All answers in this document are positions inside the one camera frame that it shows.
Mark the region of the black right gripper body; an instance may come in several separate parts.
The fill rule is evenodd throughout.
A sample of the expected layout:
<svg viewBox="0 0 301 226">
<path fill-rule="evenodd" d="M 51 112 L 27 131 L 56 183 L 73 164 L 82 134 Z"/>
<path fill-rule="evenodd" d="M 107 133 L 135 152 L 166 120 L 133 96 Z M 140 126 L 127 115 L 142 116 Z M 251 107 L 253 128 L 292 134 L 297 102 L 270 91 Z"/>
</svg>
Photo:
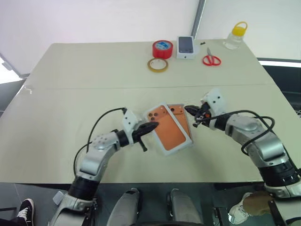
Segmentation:
<svg viewBox="0 0 301 226">
<path fill-rule="evenodd" d="M 201 106 L 195 107 L 195 122 L 193 123 L 193 127 L 197 128 L 200 124 L 209 127 L 210 120 L 212 114 L 210 112 L 210 105 L 207 102 L 204 102 Z"/>
</svg>

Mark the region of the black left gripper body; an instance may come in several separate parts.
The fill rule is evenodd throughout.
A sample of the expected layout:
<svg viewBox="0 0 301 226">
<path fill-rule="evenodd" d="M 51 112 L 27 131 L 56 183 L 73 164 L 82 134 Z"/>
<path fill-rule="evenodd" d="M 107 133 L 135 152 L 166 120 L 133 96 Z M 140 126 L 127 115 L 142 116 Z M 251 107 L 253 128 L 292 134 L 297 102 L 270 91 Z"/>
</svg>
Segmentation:
<svg viewBox="0 0 301 226">
<path fill-rule="evenodd" d="M 145 144 L 142 141 L 142 136 L 144 136 L 146 134 L 147 133 L 146 133 L 145 128 L 139 128 L 139 129 L 135 130 L 132 133 L 133 143 L 134 144 L 138 143 L 141 146 L 141 148 L 143 149 L 144 152 L 146 152 L 148 150 L 147 147 L 145 146 Z"/>
</svg>

